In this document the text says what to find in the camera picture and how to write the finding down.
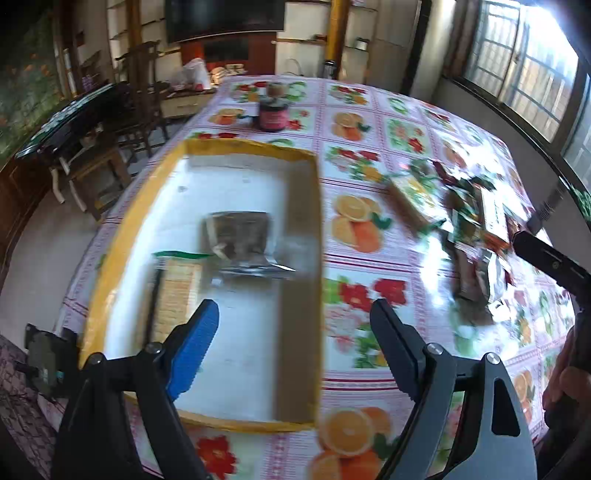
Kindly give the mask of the person's right hand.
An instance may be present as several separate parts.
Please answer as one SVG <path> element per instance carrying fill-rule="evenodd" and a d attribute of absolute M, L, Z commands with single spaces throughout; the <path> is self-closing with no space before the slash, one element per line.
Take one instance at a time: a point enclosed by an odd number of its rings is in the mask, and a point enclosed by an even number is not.
<path fill-rule="evenodd" d="M 576 323 L 556 358 L 543 394 L 550 429 L 578 429 L 590 417 L 590 326 Z"/>

